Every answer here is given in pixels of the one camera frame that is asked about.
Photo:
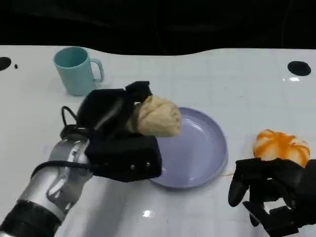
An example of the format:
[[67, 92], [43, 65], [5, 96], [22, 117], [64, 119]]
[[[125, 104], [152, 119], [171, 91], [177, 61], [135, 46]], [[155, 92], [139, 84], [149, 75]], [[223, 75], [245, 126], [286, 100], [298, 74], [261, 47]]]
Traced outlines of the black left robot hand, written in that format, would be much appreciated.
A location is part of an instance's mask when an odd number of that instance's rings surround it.
[[90, 141], [108, 140], [125, 133], [136, 105], [151, 95], [149, 81], [135, 81], [119, 89], [94, 90], [79, 107], [76, 129]]

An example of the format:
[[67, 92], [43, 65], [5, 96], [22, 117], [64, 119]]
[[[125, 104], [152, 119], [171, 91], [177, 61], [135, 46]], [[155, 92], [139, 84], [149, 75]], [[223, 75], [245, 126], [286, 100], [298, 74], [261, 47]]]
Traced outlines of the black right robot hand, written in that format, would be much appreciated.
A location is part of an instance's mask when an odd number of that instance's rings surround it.
[[316, 223], [316, 161], [305, 167], [276, 158], [236, 161], [228, 203], [242, 203], [253, 226], [262, 225], [271, 237], [284, 237]]

